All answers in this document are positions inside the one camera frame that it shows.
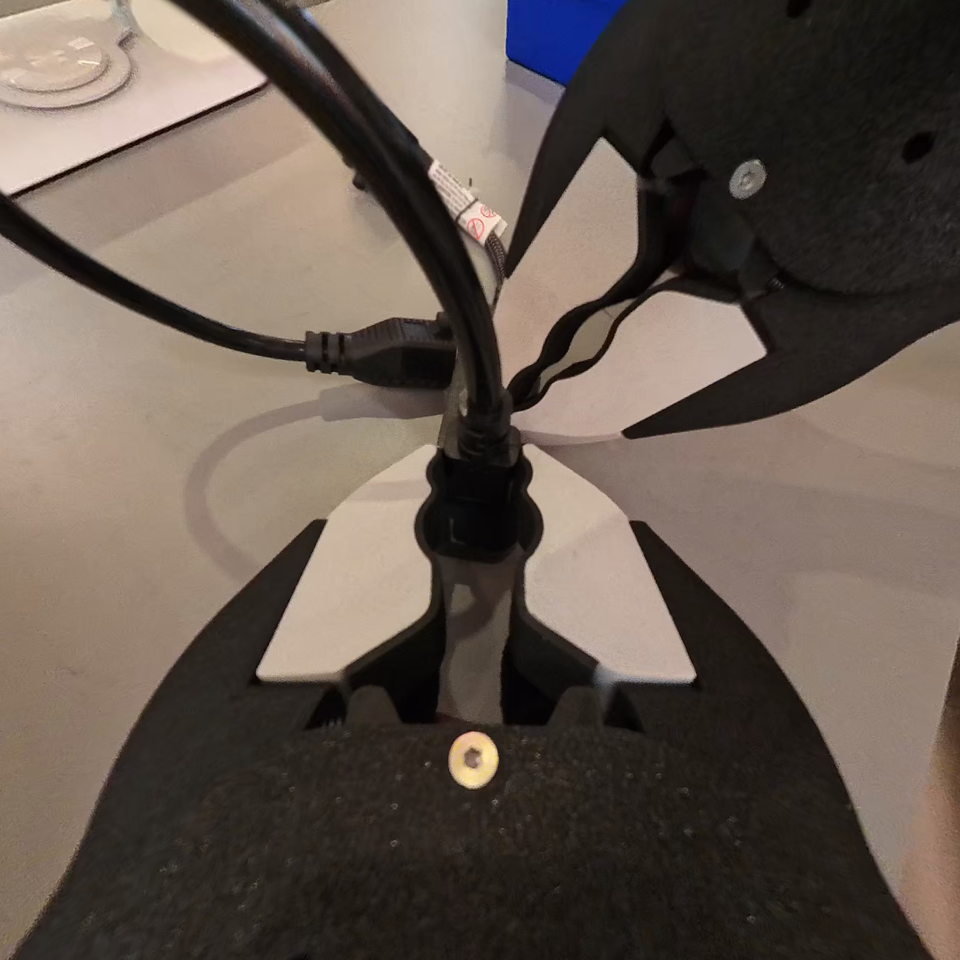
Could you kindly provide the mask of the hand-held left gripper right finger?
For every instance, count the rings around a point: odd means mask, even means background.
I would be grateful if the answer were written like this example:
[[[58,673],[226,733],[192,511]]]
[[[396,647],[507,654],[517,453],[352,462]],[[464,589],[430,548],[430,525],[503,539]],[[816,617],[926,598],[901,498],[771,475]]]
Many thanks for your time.
[[[527,444],[542,531],[523,568],[534,624],[585,655],[596,687],[688,686],[695,668],[626,514],[606,493]]]

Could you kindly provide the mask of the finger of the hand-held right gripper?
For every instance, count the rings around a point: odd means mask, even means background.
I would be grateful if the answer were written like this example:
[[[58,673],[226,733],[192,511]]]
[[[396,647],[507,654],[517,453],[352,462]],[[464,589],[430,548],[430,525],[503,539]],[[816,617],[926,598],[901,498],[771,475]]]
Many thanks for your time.
[[[766,355],[737,303],[656,292],[618,321],[595,364],[555,381],[513,424],[540,446],[610,441]]]
[[[600,139],[504,282],[497,340],[505,385],[538,360],[560,318],[628,271],[639,230],[637,175]]]

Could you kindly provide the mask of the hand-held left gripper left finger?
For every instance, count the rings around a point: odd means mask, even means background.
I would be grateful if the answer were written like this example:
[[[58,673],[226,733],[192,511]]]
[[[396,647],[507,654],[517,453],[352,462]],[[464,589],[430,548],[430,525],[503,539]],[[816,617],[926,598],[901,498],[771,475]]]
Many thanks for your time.
[[[437,452],[422,445],[332,510],[257,666],[259,682],[344,682],[427,615],[433,569],[415,523]]]

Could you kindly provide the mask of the blue plastic bin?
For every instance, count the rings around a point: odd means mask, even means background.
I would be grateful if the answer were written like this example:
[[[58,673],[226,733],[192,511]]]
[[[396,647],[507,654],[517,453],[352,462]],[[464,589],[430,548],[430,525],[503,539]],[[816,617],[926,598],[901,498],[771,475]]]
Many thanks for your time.
[[[508,1],[506,57],[565,87],[624,1]]]

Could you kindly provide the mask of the clear glass cup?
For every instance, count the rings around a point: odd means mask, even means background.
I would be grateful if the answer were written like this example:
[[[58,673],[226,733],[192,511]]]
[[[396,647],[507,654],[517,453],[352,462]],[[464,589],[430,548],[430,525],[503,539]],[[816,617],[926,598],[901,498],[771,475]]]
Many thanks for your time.
[[[159,47],[155,33],[162,14],[160,1],[92,1],[97,16],[109,25],[114,40],[125,49]]]

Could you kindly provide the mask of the clear glass lid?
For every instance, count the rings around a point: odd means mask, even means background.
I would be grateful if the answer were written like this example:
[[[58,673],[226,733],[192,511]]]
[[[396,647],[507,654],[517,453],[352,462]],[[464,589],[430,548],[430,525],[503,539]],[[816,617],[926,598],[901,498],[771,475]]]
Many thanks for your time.
[[[2,32],[2,106],[78,109],[105,100],[133,78],[123,37],[79,25]]]

